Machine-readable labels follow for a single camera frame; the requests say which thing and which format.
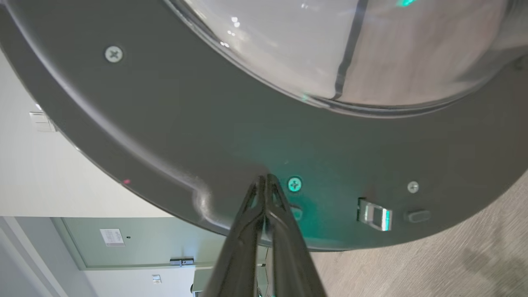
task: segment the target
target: green door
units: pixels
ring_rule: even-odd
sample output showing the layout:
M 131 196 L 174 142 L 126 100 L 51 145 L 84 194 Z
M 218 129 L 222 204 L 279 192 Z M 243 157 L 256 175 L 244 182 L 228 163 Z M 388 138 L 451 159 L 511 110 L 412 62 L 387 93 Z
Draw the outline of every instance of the green door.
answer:
M 225 241 L 222 235 L 177 218 L 53 220 L 79 268 L 85 270 L 173 267 L 171 258 L 193 258 L 197 267 L 213 266 Z M 109 244 L 108 238 L 105 242 L 105 232 L 115 235 L 117 243 Z M 266 252 L 259 247 L 257 263 L 265 262 Z

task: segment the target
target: paper notice on door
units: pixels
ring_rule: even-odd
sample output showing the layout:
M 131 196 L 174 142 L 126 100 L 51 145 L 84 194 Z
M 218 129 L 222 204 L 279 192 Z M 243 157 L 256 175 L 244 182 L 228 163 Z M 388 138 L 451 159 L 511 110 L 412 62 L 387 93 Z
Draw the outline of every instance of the paper notice on door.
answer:
M 99 229 L 106 246 L 125 246 L 119 229 Z

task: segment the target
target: glass dome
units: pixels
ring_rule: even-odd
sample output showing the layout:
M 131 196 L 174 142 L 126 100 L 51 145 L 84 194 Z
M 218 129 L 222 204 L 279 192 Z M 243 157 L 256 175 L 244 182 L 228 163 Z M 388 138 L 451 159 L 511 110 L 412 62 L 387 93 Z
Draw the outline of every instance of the glass dome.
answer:
M 523 0 L 171 0 L 247 73 L 340 113 L 445 106 L 528 49 Z

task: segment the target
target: black metal tool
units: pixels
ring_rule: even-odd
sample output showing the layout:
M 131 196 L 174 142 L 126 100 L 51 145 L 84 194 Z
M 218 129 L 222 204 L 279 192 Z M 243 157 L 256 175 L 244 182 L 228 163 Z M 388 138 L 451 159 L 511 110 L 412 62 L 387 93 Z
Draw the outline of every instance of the black metal tool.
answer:
M 276 176 L 259 176 L 249 187 L 204 297 L 250 297 L 255 281 L 257 244 L 265 230 L 273 246 L 276 297 L 325 297 L 308 248 Z

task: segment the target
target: floor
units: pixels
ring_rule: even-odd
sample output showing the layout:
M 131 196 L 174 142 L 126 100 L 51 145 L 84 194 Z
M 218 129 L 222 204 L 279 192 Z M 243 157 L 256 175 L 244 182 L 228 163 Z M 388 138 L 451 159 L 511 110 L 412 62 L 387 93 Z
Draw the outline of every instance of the floor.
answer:
M 528 173 L 489 207 L 439 234 L 312 257 L 329 297 L 528 296 L 527 205 Z

